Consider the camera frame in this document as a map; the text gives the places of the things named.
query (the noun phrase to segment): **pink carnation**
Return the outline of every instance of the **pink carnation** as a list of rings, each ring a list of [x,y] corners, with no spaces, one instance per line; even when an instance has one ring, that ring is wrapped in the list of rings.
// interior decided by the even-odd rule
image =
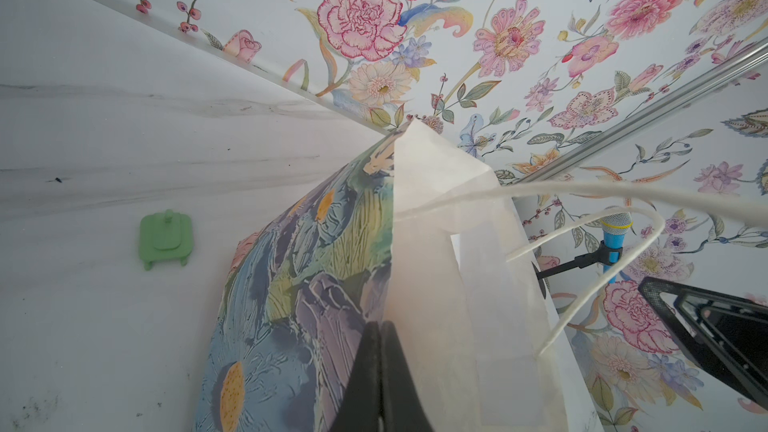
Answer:
[[[402,42],[398,25],[402,4],[391,0],[324,0],[317,9],[328,42],[345,57],[371,62],[388,56]]]
[[[670,11],[683,0],[621,0],[610,12],[611,19],[605,24],[614,35],[631,39],[653,31],[666,22]]]
[[[632,347],[655,354],[677,350],[669,331],[640,295],[635,282],[609,284],[603,307],[608,322],[624,334],[624,340]]]

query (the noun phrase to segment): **orange fleck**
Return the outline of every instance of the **orange fleck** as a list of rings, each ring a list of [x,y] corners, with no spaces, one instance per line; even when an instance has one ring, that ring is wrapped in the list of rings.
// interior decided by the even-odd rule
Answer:
[[[317,221],[322,222],[328,215],[328,209],[333,204],[333,190],[328,192],[325,197],[320,201],[320,206],[317,208]]]

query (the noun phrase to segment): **pink rose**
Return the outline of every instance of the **pink rose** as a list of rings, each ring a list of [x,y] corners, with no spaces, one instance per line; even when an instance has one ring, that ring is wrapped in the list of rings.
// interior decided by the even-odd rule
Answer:
[[[576,45],[571,51],[573,59],[568,64],[568,74],[578,77],[597,63],[606,60],[618,50],[618,42],[611,42],[603,36],[592,37]]]
[[[317,9],[328,42],[344,57],[371,62],[388,56],[406,28],[398,25],[402,4],[391,0],[324,0]]]
[[[609,284],[605,288],[603,307],[608,322],[621,330],[632,347],[655,354],[671,354],[677,350],[669,331],[640,295],[637,283]]]
[[[249,63],[259,50],[261,50],[261,44],[254,41],[254,36],[247,30],[241,30],[234,34],[224,46],[224,53],[235,56],[245,63]]]
[[[645,87],[648,82],[652,81],[663,68],[664,66],[658,66],[655,63],[650,64],[643,73],[639,74],[632,82],[630,82],[629,90],[632,92],[639,91]]]

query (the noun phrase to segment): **floral wallpaper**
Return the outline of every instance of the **floral wallpaper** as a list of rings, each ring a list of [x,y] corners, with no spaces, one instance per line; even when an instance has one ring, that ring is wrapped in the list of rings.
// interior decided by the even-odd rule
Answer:
[[[560,180],[659,182],[723,197],[768,199],[768,92],[764,79],[738,80],[669,120],[591,157]],[[531,240],[581,216],[630,201],[583,196],[539,196],[517,202]],[[768,429],[768,411],[741,397],[680,352],[638,291],[644,277],[768,303],[768,230],[665,203],[667,218],[656,244],[626,267],[567,327],[584,380],[606,430],[725,432]],[[636,216],[625,247],[651,233]],[[593,251],[599,224],[576,228],[570,238],[536,251],[541,269]],[[568,306],[602,267],[576,269],[549,279],[559,310]]]
[[[768,35],[768,0],[112,1],[383,130],[422,120],[502,183]]]

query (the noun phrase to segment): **microphone stand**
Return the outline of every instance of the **microphone stand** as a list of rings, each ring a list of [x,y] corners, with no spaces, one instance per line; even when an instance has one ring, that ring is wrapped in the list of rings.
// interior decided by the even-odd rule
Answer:
[[[552,268],[548,268],[545,271],[536,272],[536,279],[541,281],[547,277],[551,277],[552,275],[569,271],[572,268],[584,268],[592,264],[613,265],[615,262],[610,261],[610,254],[617,253],[618,257],[616,260],[618,261],[621,258],[621,253],[623,251],[624,247],[610,248],[609,246],[605,245],[605,241],[600,241],[600,247],[598,247],[598,250],[590,252],[589,254],[579,255],[572,261],[566,262],[565,264],[556,265]]]

